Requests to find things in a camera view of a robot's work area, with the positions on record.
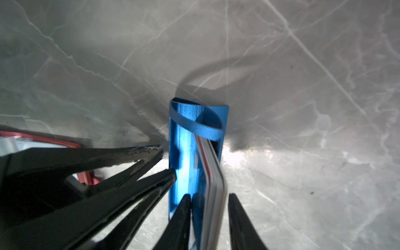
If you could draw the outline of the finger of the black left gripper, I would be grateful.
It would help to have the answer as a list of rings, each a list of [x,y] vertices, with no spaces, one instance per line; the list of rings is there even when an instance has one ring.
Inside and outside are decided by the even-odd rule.
[[[173,169],[101,192],[37,219],[1,232],[1,249],[69,250],[106,227],[141,198],[175,183]]]
[[[73,174],[134,163],[89,188],[89,194],[97,194],[138,180],[162,159],[163,154],[160,145],[118,149],[32,148],[1,157],[1,194],[50,196]]]

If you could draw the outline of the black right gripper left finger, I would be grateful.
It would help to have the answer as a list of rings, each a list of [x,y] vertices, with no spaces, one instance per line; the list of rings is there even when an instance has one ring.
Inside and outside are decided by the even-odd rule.
[[[153,250],[189,249],[191,205],[191,196],[185,194]]]

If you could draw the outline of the red leather card holder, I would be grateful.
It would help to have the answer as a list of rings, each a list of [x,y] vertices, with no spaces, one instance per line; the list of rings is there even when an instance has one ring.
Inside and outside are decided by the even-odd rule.
[[[81,149],[82,146],[38,135],[1,130],[1,157],[32,148]],[[73,174],[73,176],[82,184],[95,185],[101,182],[93,170]]]

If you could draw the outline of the blue card stand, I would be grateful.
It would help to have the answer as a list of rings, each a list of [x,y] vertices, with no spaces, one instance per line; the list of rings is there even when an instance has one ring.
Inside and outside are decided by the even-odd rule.
[[[175,213],[185,194],[191,196],[198,191],[200,170],[198,169],[195,136],[211,141],[221,162],[228,121],[229,106],[201,105],[193,101],[174,98],[169,104],[169,168],[174,169],[177,181],[169,191],[169,217]],[[193,204],[191,225],[193,226]]]

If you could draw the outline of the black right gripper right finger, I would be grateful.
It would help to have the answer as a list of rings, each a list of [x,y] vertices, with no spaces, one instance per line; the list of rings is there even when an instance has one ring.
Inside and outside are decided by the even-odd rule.
[[[228,214],[232,250],[268,250],[234,193],[229,194]]]

